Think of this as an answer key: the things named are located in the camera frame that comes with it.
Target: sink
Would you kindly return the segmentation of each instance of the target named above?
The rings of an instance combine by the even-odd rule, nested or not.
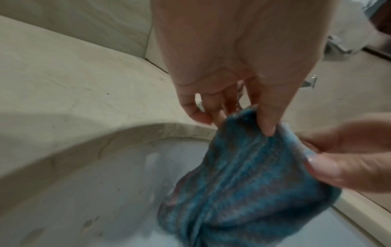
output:
[[[166,138],[96,160],[3,214],[0,246],[180,247],[158,227],[157,210],[207,149],[207,141]],[[279,246],[379,245],[331,208]]]

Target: fingernail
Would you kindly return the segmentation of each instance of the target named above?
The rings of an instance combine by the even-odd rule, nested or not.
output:
[[[332,159],[324,155],[315,155],[308,158],[308,163],[322,177],[338,178],[342,173],[341,167]]]

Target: beige wall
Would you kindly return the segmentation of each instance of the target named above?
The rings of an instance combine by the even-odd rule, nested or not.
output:
[[[1,0],[0,15],[138,57],[152,26],[149,0]]]

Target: beige countertop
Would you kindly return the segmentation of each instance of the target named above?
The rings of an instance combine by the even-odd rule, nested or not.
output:
[[[357,56],[374,59],[366,53]],[[389,65],[376,63],[372,73],[390,78],[384,72]],[[359,62],[353,65],[356,80],[363,68]],[[286,114],[295,130],[314,125],[313,120],[298,120],[310,111],[323,124],[340,119],[338,110],[345,107],[340,95],[353,104],[374,95],[383,100],[356,106],[354,113],[390,109],[385,84],[357,84],[367,93],[353,94],[349,85],[336,86],[347,72],[315,71],[320,80],[331,78],[336,93],[326,92],[321,83],[318,91],[299,92]],[[169,76],[145,60],[5,17],[0,17],[0,84],[0,214],[124,146],[164,137],[211,140],[215,133],[185,115]],[[336,110],[327,111],[330,102],[337,103]],[[385,210],[348,191],[336,207],[391,246],[391,217]]]

